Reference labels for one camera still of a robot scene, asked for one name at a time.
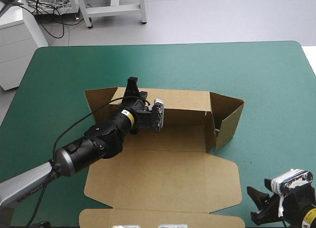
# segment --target gray floor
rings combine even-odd
[[[108,0],[87,2],[100,6]],[[103,17],[93,19],[91,30],[84,22],[66,27],[62,39],[44,35],[52,46],[270,40],[316,45],[316,0],[146,0],[146,11],[146,25],[140,24],[139,15]],[[61,35],[60,25],[47,28]],[[315,49],[307,51],[315,62]],[[14,94],[15,90],[4,92],[0,88],[0,123]]]

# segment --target cardboard flap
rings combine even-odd
[[[165,109],[179,109],[191,111],[211,111],[211,103],[208,91],[170,90],[155,88],[139,88],[139,91],[147,91],[147,100],[153,104],[155,98],[164,101]],[[113,99],[122,97],[125,87],[118,87]]]
[[[80,213],[81,228],[112,228],[139,225],[158,228],[162,224],[186,224],[188,228],[244,228],[241,218],[199,213],[137,211],[125,209],[86,209]]]
[[[94,111],[101,105],[111,101],[117,89],[117,87],[111,87],[85,91],[84,93],[90,110]],[[99,111],[93,114],[95,122],[100,123],[104,121],[104,119],[110,116],[110,113],[112,111],[113,110],[111,109],[111,106],[100,109]]]
[[[216,150],[220,149],[235,134],[244,100],[210,92],[215,128],[219,130]]]
[[[241,202],[237,165],[204,152],[124,150],[90,166],[84,193],[137,210],[209,213]]]

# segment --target green tabletop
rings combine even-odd
[[[73,46],[38,49],[0,127],[0,180],[46,162],[57,136],[89,112],[87,89],[126,86],[218,92],[246,101],[236,134],[216,155],[237,163],[243,200],[217,214],[254,224],[255,205],[246,186],[264,189],[263,179],[290,168],[316,173],[316,78],[292,41]],[[93,124],[74,128],[59,146]],[[52,182],[36,221],[78,226],[85,208],[105,208],[84,196],[88,169]],[[16,209],[13,225],[25,225],[38,193]]]

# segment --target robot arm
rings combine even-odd
[[[291,228],[316,228],[316,200],[312,187],[313,175],[310,171],[293,170],[272,180],[265,179],[265,187],[273,192],[260,192],[247,187],[247,193],[259,209],[251,212],[256,225],[285,222]]]
[[[152,107],[146,106],[147,92],[139,92],[136,83],[137,78],[130,77],[122,103],[112,117],[95,124],[83,137],[58,149],[53,165],[47,162],[0,183],[0,228],[10,225],[14,207],[41,189],[48,176],[48,182],[60,176],[72,176],[99,159],[117,155],[123,150],[125,135],[128,132],[137,134],[138,128],[160,132],[163,101],[156,99]]]

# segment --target cardboard box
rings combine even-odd
[[[148,100],[165,102],[160,133],[141,129],[128,135],[124,150],[91,165],[84,193],[114,209],[87,209],[82,228],[161,224],[192,227],[244,227],[240,218],[209,215],[241,202],[238,167],[210,155],[235,133],[244,101],[207,91],[144,89]],[[85,92],[91,110],[123,96],[125,88]],[[95,113],[102,122],[118,107],[112,103]]]

